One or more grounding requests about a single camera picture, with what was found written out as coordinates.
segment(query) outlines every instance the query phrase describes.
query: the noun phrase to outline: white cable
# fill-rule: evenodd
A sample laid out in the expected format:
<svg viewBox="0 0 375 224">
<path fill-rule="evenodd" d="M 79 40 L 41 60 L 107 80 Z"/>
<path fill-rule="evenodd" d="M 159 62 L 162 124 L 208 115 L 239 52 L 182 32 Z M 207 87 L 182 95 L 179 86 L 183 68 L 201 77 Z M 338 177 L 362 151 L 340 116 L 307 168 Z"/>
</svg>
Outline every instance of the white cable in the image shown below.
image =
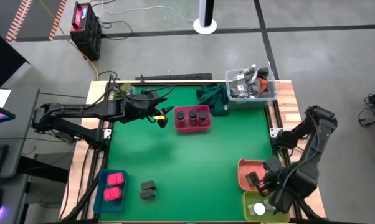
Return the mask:
<svg viewBox="0 0 375 224">
<path fill-rule="evenodd" d="M 109 14 L 123 14 L 123 13 L 126 13 L 126 12 L 138 11 L 138 10 L 147 10 L 147 9 L 170 9 L 186 21 L 190 21 L 190 22 L 195 21 L 195 19 L 186 19 L 185 17 L 182 16 L 182 14 L 180 14 L 179 12 L 175 11 L 173 8 L 168 7 L 168 6 L 153 6 L 153 7 L 147 7 L 147 8 L 139 8 L 139 9 L 128 9 L 128 10 L 125 10 L 125 11 L 122 11 L 122 12 L 109 12 L 109 11 L 107 11 L 107 9 L 105 9 L 104 2 L 105 2 L 105 0 L 102 0 L 102 9 Z"/>
</svg>

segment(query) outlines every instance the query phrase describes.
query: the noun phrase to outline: clear plastic bin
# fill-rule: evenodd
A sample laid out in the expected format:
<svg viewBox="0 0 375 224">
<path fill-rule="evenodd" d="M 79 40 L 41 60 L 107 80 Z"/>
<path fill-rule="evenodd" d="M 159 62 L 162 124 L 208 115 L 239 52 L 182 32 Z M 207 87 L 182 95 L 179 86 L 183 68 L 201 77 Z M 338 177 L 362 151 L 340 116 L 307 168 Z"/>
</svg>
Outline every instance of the clear plastic bin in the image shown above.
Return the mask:
<svg viewBox="0 0 375 224">
<path fill-rule="evenodd" d="M 233 98 L 230 95 L 230 83 L 232 82 L 233 78 L 236 77 L 243 69 L 232 69 L 226 71 L 226 90 L 227 90 L 227 97 L 229 99 L 229 107 L 233 108 L 261 108 L 268 105 L 269 101 L 273 101 L 277 99 L 277 88 L 275 83 L 275 77 L 273 72 L 270 69 L 270 64 L 268 62 L 268 90 L 270 91 L 270 97 L 258 97 L 258 98 Z"/>
</svg>

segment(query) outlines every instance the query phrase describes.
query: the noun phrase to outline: plastic storage container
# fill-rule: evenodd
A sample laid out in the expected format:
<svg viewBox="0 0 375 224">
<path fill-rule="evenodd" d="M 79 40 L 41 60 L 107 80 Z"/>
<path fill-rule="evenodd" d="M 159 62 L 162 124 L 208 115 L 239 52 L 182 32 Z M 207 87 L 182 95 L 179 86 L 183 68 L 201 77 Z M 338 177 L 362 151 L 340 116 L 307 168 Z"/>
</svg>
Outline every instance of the plastic storage container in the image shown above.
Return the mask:
<svg viewBox="0 0 375 224">
<path fill-rule="evenodd" d="M 225 79 L 226 79 L 226 90 L 227 90 L 227 97 L 229 99 L 229 107 L 233 108 L 262 108 L 268 105 L 269 101 L 273 101 L 277 99 L 277 88 L 275 83 L 275 77 L 273 72 L 270 69 L 270 64 L 268 62 L 268 90 L 270 91 L 270 97 L 266 98 L 233 98 L 230 95 L 230 83 L 236 75 L 240 73 L 243 69 L 233 69 L 226 71 Z"/>
<path fill-rule="evenodd" d="M 112 174 L 122 173 L 123 183 L 119 185 L 120 194 L 116 200 L 106 201 L 104 196 L 105 189 L 114 188 L 113 185 L 107 183 L 107 177 Z M 121 214 L 124 209 L 125 195 L 128 183 L 128 173 L 125 170 L 102 170 L 99 176 L 98 189 L 96 192 L 95 203 L 93 204 L 93 211 L 95 213 L 118 213 Z"/>
<path fill-rule="evenodd" d="M 263 168 L 263 161 L 241 159 L 237 168 L 237 176 L 239 178 L 239 185 L 246 191 L 257 191 L 254 186 L 251 186 L 247 181 L 246 175 L 251 172 L 256 172 L 260 180 L 265 177 L 265 169 Z"/>
<path fill-rule="evenodd" d="M 197 110 L 197 114 L 200 114 L 202 111 L 207 111 L 207 120 L 204 125 L 199 125 L 199 122 L 196 122 L 196 125 L 192 125 L 191 122 L 189 122 L 189 111 L 191 109 Z M 185 114 L 184 124 L 181 124 L 177 119 L 176 114 L 178 111 L 183 111 Z M 179 133 L 200 133 L 203 131 L 208 131 L 208 129 L 211 127 L 210 108 L 207 105 L 176 107 L 174 109 L 174 127 Z"/>
<path fill-rule="evenodd" d="M 262 223 L 288 223 L 290 216 L 288 214 L 277 213 L 273 214 L 273 210 L 266 210 L 263 215 L 250 214 L 248 205 L 262 203 L 264 200 L 269 200 L 270 195 L 262 197 L 258 192 L 246 191 L 243 193 L 243 216 L 248 222 L 262 222 Z"/>
</svg>

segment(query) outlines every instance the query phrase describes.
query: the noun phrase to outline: concrete floor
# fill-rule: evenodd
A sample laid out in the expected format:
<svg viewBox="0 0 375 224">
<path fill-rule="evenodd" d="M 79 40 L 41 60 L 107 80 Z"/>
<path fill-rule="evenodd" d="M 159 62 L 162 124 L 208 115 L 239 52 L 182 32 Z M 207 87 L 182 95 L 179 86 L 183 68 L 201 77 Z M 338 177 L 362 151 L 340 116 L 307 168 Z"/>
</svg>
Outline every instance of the concrete floor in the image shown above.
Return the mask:
<svg viewBox="0 0 375 224">
<path fill-rule="evenodd" d="M 105 7 L 171 6 L 188 19 L 197 17 L 197 0 L 116 0 Z M 260 0 L 266 27 L 352 26 L 375 24 L 375 0 Z M 60 25 L 69 29 L 74 2 L 68 0 Z M 123 19 L 134 32 L 191 30 L 191 22 L 167 9 L 109 15 L 95 8 L 103 21 Z M 216 0 L 214 19 L 222 28 L 259 28 L 251 0 Z M 109 33 L 127 32 L 123 24 Z M 375 125 L 360 128 L 357 115 L 363 98 L 375 92 L 375 29 L 272 32 L 270 45 L 280 79 L 293 80 L 300 111 L 320 105 L 336 113 L 338 128 L 320 162 L 320 191 L 330 220 L 375 223 Z M 35 86 L 41 91 L 86 96 L 94 73 L 64 40 L 17 42 L 12 46 L 32 68 L 10 87 Z M 144 75 L 225 71 L 251 63 L 267 65 L 261 33 L 174 35 L 102 39 L 99 71 L 114 70 L 124 80 Z M 48 101 L 81 103 L 83 99 L 40 96 Z M 68 148 L 42 145 L 39 153 Z M 31 208 L 26 223 L 54 221 L 58 210 Z"/>
</svg>

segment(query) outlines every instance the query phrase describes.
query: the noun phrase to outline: green mat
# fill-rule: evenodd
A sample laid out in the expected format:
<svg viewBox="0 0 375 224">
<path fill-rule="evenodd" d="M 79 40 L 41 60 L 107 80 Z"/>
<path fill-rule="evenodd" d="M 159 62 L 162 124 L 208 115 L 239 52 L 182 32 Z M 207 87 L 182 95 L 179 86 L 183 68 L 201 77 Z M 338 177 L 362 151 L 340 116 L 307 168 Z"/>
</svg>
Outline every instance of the green mat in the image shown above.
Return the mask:
<svg viewBox="0 0 375 224">
<path fill-rule="evenodd" d="M 158 108 L 196 105 L 196 88 L 177 86 Z M 209 132 L 201 134 L 178 134 L 173 111 L 168 118 L 164 129 L 147 120 L 114 125 L 107 169 L 129 173 L 128 194 L 121 215 L 101 214 L 99 220 L 244 221 L 237 163 L 272 155 L 264 110 L 211 117 Z M 146 201 L 139 198 L 140 184 L 149 180 L 158 189 Z"/>
</svg>

